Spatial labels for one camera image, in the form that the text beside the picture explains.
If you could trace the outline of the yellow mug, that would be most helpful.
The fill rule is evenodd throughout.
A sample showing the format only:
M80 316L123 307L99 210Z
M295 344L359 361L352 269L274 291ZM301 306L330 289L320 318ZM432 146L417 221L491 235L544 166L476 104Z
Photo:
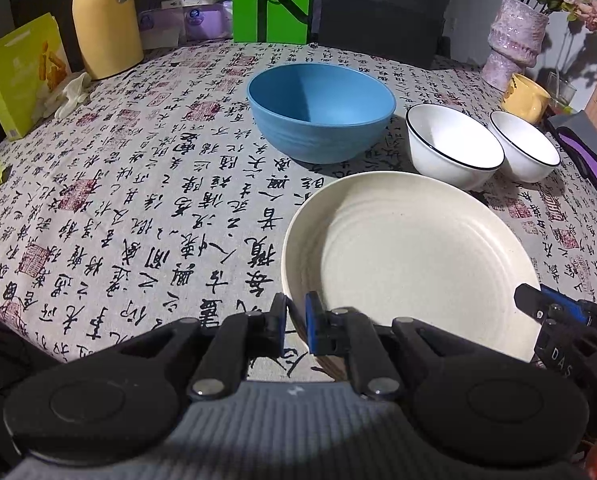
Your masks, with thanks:
M501 108L532 125L543 118L550 94L539 84L522 74L513 74L501 101Z

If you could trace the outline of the black paper bag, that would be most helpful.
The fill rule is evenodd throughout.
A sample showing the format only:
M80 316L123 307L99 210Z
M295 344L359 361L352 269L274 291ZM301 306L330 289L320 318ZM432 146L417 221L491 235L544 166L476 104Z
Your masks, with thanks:
M321 0L318 42L413 66L431 66L448 0Z

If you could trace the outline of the yellow snack box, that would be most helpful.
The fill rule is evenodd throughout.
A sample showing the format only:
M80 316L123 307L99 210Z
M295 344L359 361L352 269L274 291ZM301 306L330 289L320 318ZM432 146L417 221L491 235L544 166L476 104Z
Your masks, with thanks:
M20 140L35 127L44 102L71 73L50 13L0 38L0 125L8 140Z

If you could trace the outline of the grey purple pouch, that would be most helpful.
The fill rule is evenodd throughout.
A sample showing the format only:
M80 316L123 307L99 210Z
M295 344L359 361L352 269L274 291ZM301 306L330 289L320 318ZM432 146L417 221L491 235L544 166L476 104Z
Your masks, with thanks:
M553 115L545 125L576 169L597 192L597 129L584 112Z

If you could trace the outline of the blue bowl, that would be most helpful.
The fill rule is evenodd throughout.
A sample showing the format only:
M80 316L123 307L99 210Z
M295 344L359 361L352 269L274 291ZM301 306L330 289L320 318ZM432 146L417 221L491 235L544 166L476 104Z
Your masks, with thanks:
M323 63L263 70L246 95L269 144L318 165L345 162L377 144L396 110L393 92L378 79Z

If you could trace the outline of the small white box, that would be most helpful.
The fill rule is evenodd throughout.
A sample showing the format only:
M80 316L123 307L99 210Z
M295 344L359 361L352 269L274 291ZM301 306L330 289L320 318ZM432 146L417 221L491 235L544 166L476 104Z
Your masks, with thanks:
M222 3L224 0L164 0L161 2L162 9L187 8L187 6L211 6Z

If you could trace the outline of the white bowl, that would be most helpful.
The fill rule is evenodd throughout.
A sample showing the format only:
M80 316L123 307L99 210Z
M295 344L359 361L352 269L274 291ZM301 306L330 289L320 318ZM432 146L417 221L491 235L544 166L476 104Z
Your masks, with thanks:
M534 184L546 179L561 162L553 144L529 122L495 110L489 114L489 131L505 152L499 171L508 179Z
M410 160L422 176L475 191L503 166L500 142L481 122L459 110L417 104L407 110L405 122Z

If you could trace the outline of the glass cup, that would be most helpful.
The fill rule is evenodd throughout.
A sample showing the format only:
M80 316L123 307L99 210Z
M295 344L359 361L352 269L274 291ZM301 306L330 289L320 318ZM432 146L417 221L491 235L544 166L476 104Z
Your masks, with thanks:
M550 96L550 108L555 114L573 114L571 102L575 96L574 88L559 73L551 70L548 73L546 89Z

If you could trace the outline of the green paper bag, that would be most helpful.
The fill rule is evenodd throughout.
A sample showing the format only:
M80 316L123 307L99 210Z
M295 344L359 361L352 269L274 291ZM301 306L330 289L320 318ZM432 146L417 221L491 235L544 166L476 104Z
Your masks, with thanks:
M311 0L232 0L236 42L306 44Z

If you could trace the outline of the yellow thermos jug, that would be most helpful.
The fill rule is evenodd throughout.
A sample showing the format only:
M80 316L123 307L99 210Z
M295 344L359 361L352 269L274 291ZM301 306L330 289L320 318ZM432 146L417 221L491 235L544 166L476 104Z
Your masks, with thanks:
M135 0L73 0L72 14L92 79L118 75L143 60Z

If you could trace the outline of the white rubber gloves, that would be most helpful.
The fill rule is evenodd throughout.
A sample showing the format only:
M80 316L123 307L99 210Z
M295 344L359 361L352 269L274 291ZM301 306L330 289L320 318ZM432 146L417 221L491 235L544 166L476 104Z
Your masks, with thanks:
M53 116L57 120L62 120L70 116L80 104L89 100L88 88L91 81L90 75L84 70L68 76L44 100L41 117Z

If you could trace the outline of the purple ceramic vase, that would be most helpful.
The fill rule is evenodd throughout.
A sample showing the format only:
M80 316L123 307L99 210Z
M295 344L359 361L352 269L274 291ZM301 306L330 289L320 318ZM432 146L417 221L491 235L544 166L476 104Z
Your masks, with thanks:
M513 74L534 67L541 52L549 16L519 0L501 0L487 42L491 53L482 78L499 91L505 91Z

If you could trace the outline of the cream plate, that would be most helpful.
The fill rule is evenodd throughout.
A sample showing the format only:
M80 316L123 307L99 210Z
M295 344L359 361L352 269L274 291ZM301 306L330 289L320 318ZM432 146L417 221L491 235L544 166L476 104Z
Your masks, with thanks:
M471 195L431 178L375 171L333 181L294 214L281 283L306 328L305 296L387 326L408 316L529 362L539 326L515 305L537 286L518 237Z

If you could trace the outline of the purple tissue pack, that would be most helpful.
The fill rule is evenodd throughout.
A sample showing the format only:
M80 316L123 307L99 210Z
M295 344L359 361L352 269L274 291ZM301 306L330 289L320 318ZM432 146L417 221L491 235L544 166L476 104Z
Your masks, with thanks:
M142 11L138 25L145 51L232 37L231 12L222 3Z

